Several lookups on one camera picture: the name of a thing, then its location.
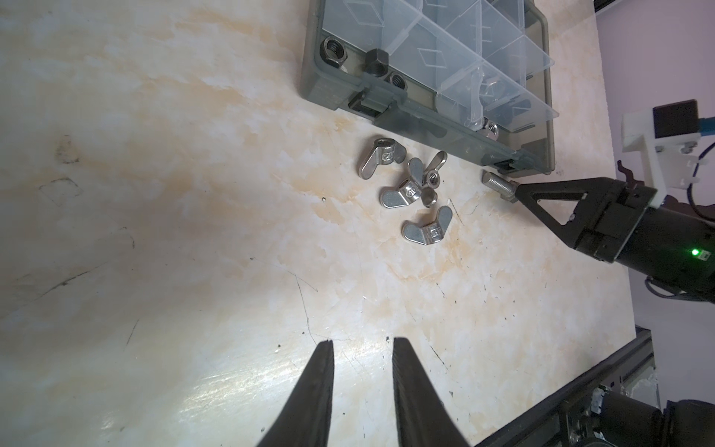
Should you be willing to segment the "dark hex nut shiny rim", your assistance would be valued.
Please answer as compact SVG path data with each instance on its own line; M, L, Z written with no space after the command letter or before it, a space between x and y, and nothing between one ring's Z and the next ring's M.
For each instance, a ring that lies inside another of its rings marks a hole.
M399 73L390 73L385 79L385 81L388 82L390 85L396 87L397 89L401 89L402 91L405 91L407 89L406 81L404 77Z

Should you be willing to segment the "silver hex bolt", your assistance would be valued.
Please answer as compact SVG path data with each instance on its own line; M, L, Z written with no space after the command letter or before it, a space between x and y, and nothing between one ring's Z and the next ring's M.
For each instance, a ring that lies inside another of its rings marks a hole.
M518 198L516 197L516 191L519 187L518 183L512 182L491 171L484 171L482 173L482 183L491 190L497 192L501 199L504 199L509 203L515 203L518 201Z

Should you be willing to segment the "black hex nut pair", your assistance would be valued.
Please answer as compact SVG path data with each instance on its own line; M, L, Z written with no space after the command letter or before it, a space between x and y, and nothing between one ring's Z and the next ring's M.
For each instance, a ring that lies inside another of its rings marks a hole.
M364 72L368 75L383 78L389 71L389 54L381 48L368 50L364 59Z

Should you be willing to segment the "black hex nut lone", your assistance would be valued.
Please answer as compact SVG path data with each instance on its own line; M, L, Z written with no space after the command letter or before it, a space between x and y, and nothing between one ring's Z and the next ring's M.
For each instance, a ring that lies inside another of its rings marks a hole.
M320 44L320 58L327 65L341 69L347 60L346 49L334 37L326 37Z

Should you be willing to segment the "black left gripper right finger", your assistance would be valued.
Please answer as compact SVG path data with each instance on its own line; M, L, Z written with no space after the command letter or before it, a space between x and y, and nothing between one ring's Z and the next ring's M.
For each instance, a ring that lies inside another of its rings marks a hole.
M394 339L392 363L398 445L468 446L407 338Z

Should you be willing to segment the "silver wing nut lone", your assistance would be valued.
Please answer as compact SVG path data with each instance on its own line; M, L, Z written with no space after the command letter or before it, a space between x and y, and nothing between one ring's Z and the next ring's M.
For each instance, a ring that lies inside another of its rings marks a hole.
M401 234L410 242L424 246L433 245L444 240L453 217L452 209L442 206L432 222L424 225L408 222L402 227Z

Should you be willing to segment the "silver wing nut pair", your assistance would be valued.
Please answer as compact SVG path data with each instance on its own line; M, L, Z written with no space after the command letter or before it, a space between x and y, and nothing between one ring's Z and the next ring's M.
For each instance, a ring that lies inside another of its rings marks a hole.
M407 163L407 177L398 187L381 192L381 205L386 209L396 209L422 199L424 169L424 163L419 158L410 159Z
M439 170L447 159L448 154L444 151L439 151L424 169L421 200L426 208L433 207L438 201L437 189L441 185Z

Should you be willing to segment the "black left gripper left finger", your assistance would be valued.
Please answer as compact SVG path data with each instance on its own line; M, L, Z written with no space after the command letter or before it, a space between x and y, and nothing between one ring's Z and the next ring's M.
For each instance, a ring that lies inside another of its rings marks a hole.
M333 341L317 344L275 423L258 446L327 446L333 412Z

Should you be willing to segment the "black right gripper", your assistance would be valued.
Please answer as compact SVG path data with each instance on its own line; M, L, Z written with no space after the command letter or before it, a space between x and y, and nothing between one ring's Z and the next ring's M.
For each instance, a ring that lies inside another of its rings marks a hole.
M714 225L646 204L655 190L598 177L522 184L515 197L567 247L646 276L663 297L714 302Z

